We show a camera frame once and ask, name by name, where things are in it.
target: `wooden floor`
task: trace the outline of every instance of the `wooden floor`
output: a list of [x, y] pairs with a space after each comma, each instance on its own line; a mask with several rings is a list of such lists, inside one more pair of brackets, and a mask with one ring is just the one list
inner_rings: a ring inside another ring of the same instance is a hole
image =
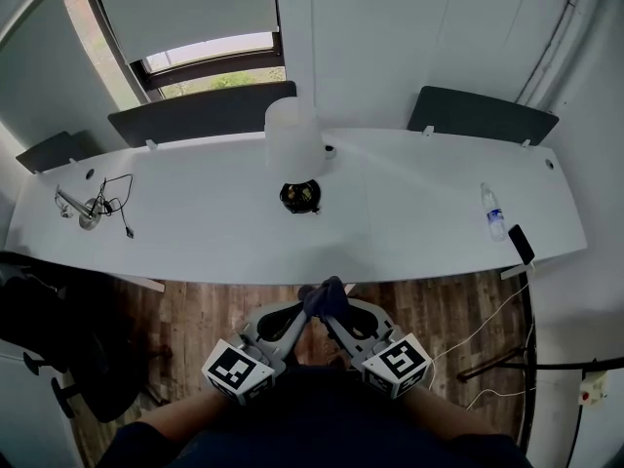
[[[256, 307], [281, 300], [295, 300], [296, 287], [227, 286], [167, 282], [164, 294], [113, 281], [117, 310], [134, 320], [135, 336], [147, 338], [151, 349], [168, 345], [170, 359], [151, 362], [150, 384], [175, 401], [200, 390], [200, 369], [219, 338], [228, 338]], [[405, 332], [416, 338], [435, 357], [474, 332], [500, 304], [520, 288], [518, 279], [500, 281], [497, 272], [484, 272], [431, 280], [358, 285], [350, 293], [381, 305]], [[468, 406], [477, 394], [492, 388], [500, 393], [524, 390], [517, 370], [495, 369], [462, 384], [458, 371], [496, 357], [524, 344], [527, 338], [524, 306], [512, 299], [469, 343], [437, 362], [433, 390]], [[302, 364], [324, 365], [338, 354], [325, 327], [314, 320], [295, 349]], [[137, 419], [141, 410], [153, 408], [142, 395], [124, 414], [108, 424], [97, 423], [78, 396], [71, 399], [76, 411], [74, 434], [85, 466], [94, 466], [118, 427]], [[499, 398], [484, 394], [472, 407], [500, 432], [516, 439], [523, 419], [524, 396]]]

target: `water bottle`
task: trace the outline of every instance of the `water bottle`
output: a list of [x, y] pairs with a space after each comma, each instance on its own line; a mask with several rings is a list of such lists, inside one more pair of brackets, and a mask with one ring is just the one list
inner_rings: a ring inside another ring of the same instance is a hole
[[481, 184], [481, 201], [484, 204], [484, 210], [487, 214], [487, 223], [489, 224], [491, 239], [494, 241], [504, 240], [506, 234], [505, 218], [498, 206], [496, 196], [485, 182]]

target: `table lamp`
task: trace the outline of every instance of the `table lamp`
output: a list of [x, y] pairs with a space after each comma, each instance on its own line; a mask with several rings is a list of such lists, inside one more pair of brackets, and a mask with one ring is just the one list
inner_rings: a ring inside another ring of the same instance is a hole
[[314, 109], [302, 108], [297, 97], [273, 102], [264, 117], [266, 164], [285, 184], [280, 200], [293, 214], [316, 213], [326, 148]]

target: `blue bottle label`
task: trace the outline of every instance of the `blue bottle label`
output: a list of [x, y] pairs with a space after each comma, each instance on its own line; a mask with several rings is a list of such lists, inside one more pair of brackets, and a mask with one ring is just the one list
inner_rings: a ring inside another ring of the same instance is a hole
[[500, 210], [500, 208], [497, 208], [496, 210], [492, 210], [491, 212], [487, 214], [488, 223], [497, 222], [502, 219], [503, 219], [503, 212]]

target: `lamp base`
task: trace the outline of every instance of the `lamp base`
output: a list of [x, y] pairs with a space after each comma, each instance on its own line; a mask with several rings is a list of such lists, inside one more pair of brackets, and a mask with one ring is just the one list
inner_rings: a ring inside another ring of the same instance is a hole
[[303, 183], [285, 183], [280, 201], [292, 214], [317, 214], [320, 211], [321, 187], [316, 180]]

